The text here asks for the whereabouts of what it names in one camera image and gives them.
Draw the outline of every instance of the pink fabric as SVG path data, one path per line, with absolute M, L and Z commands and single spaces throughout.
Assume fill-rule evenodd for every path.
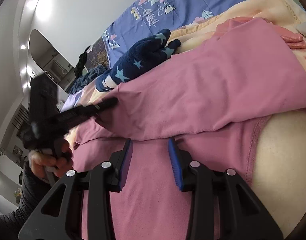
M 236 24 L 246 23 L 250 20 L 254 19 L 253 17 L 235 17 L 230 20 L 226 20 L 224 23 L 219 24 L 216 27 L 216 31 L 214 32 L 214 36 L 218 38 L 225 34 L 229 29 L 233 28 Z M 306 49 L 306 42 L 303 40 L 303 36 L 300 33 L 293 33 L 286 28 L 283 28 L 278 25 L 274 25 L 269 20 L 263 18 L 272 28 L 273 30 L 280 35 L 280 37 L 285 41 L 287 46 L 290 49 Z
M 92 169 L 122 149 L 121 137 L 132 138 L 126 186 L 111 193 L 116 237 L 179 240 L 185 239 L 190 193 L 175 185 L 164 138 L 176 136 L 194 159 L 218 171 L 235 168 L 250 183 L 264 116 L 306 107 L 306 73 L 257 18 L 231 25 L 223 36 L 172 56 L 109 95 L 119 105 L 101 115 L 102 126 L 94 119 L 80 125 L 74 168 Z M 83 238 L 86 215 L 87 193 Z

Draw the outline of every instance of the black sleeve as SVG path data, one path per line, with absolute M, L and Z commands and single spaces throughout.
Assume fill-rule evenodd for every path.
M 29 163 L 25 162 L 22 179 L 22 197 L 18 208 L 16 211 L 0 216 L 8 229 L 18 235 L 28 217 L 50 188 L 49 184 L 41 181 L 33 174 Z

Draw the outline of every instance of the person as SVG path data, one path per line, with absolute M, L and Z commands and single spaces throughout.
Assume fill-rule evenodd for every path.
M 62 152 L 68 153 L 72 157 L 72 151 L 67 141 L 62 145 Z M 73 169 L 72 158 L 69 160 L 63 157 L 56 159 L 37 150 L 31 151 L 28 159 L 29 161 L 24 164 L 22 197 L 18 208 L 11 213 L 0 215 L 3 226 L 16 236 L 38 203 L 51 188 L 46 180 L 45 166 L 57 166 L 58 169 L 54 174 L 58 178 L 62 177 L 68 170 Z

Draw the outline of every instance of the hand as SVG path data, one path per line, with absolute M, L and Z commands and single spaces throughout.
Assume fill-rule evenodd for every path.
M 62 145 L 62 152 L 68 153 L 72 156 L 72 151 L 69 147 L 69 143 L 65 141 Z M 51 155 L 43 154 L 39 151 L 32 151 L 29 154 L 31 170 L 35 174 L 35 176 L 44 179 L 46 178 L 45 174 L 45 166 L 54 167 L 57 166 L 58 169 L 54 172 L 57 177 L 62 177 L 68 170 L 73 169 L 73 160 L 70 159 L 69 161 L 66 158 L 61 157 L 59 159 L 55 159 Z

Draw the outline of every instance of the black clamp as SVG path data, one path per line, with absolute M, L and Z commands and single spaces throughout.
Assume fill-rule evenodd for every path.
M 109 192 L 125 185 L 133 153 L 131 139 L 123 150 L 91 171 L 69 170 L 35 208 L 22 227 L 19 240 L 82 240 L 83 191 L 88 195 L 88 240 L 114 240 Z
M 176 185 L 182 192 L 192 191 L 186 240 L 214 239 L 215 197 L 219 203 L 219 240 L 283 240 L 270 213 L 234 169 L 210 170 L 179 149 L 173 138 L 168 149 Z

